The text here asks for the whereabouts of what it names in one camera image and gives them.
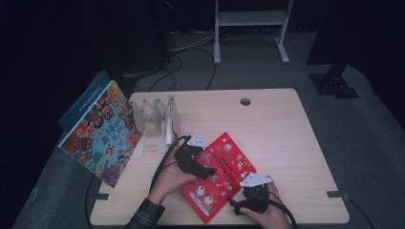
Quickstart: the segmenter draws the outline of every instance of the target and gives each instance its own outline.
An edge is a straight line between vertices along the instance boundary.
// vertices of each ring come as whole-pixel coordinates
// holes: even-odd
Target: hand
[[[174,158],[174,153],[167,158],[166,163],[163,166],[155,185],[149,193],[148,199],[157,205],[161,205],[163,200],[174,193],[183,184],[197,180],[197,177],[191,174],[184,173]]]
[[[278,199],[280,197],[277,187],[274,184],[274,180],[267,184],[269,192],[275,194],[269,194],[269,198],[273,201],[280,203]],[[248,208],[241,208],[241,213],[245,214],[249,218],[257,221],[265,229],[289,229],[289,223],[286,214],[271,204],[268,205],[267,210],[262,214],[253,212]]]

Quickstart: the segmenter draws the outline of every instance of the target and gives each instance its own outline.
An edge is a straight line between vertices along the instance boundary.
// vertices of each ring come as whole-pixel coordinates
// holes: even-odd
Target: white shelf frame
[[[281,25],[280,36],[275,38],[275,42],[284,64],[289,63],[289,58],[284,48],[284,38],[286,35],[289,16],[291,13],[293,0],[288,1],[286,10],[272,11],[227,11],[220,12],[219,0],[215,2],[215,42],[214,42],[214,63],[221,63],[220,49],[220,27],[222,26],[268,26]]]

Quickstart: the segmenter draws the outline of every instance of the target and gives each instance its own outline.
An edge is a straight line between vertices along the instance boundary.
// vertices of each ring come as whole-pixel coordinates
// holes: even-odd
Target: plaid sleeve
[[[144,199],[131,221],[125,226],[125,229],[155,228],[161,215],[163,215],[164,209],[163,206],[156,205],[147,198]]]

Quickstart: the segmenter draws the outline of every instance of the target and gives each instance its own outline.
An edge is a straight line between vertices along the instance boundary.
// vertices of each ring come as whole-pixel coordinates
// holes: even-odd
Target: children's book
[[[118,84],[101,72],[59,124],[69,132],[58,147],[115,187],[141,137]]]
[[[204,223],[208,223],[241,189],[240,182],[256,169],[228,133],[205,148],[197,161],[207,168],[217,168],[206,180],[188,183],[180,188]]]

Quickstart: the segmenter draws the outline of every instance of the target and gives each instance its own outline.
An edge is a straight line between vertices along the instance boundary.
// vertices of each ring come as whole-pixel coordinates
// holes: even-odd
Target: black stand
[[[320,95],[334,95],[336,98],[359,98],[342,77],[346,63],[332,64],[328,73],[311,73],[310,80]]]

